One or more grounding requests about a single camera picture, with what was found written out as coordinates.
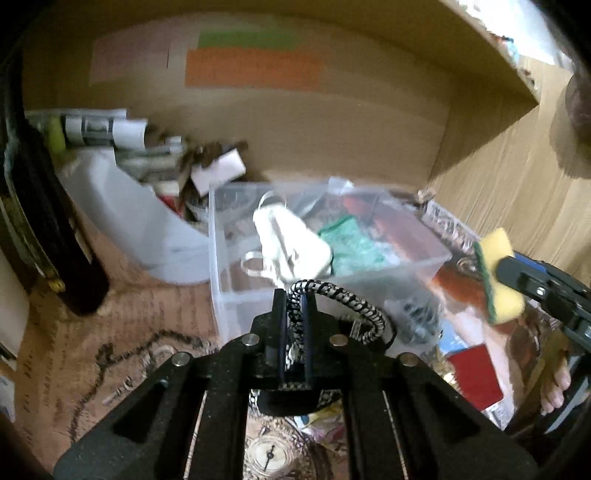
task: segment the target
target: orange paper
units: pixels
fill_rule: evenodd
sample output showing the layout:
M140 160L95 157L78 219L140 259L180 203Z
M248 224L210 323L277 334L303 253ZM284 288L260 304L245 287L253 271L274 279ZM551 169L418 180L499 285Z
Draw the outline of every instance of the orange paper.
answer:
M197 48L187 52L187 87L317 90L324 63L303 51Z

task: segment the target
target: silver bolt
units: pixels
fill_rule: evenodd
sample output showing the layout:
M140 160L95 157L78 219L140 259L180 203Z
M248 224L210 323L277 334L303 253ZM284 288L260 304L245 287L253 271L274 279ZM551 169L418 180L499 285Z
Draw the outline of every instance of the silver bolt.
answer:
M191 355L187 352L179 352L173 355L173 365L175 367L183 367L189 363L191 360Z
M401 353L398 359L405 367L416 367L418 365L418 357L414 353Z
M329 341L332 346L345 346L349 343L349 339L342 333L333 335L330 337Z
M256 333L247 333L242 336L242 343L246 346L255 346L258 344L260 338Z

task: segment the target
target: pink paper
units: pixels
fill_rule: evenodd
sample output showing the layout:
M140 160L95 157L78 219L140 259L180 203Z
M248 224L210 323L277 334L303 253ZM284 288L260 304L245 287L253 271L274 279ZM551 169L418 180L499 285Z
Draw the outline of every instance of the pink paper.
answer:
M107 82L137 68L166 69L178 18L135 25L95 40L89 84Z

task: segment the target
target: green fabric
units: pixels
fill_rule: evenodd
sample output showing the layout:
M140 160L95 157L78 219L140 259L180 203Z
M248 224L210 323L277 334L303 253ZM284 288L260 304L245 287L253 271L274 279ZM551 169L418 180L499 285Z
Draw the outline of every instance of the green fabric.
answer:
M299 40L296 35L280 28L261 31L222 30L204 31L199 35L199 48L241 47L269 50L295 50Z
M344 276L388 266L386 258L375 243L359 228L353 215L321 228L318 236L333 252L333 275Z

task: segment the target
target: white face mask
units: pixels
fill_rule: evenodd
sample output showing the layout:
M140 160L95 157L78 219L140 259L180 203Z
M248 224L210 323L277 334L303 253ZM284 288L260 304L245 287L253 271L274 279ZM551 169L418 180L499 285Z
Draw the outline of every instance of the white face mask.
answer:
M297 280L328 276L332 261L328 244L285 205L263 205L274 196L274 192L263 195L252 215L261 239L261 251L244 255L242 271L250 277L269 278L277 288L285 288ZM245 265L254 258L262 260L261 270Z

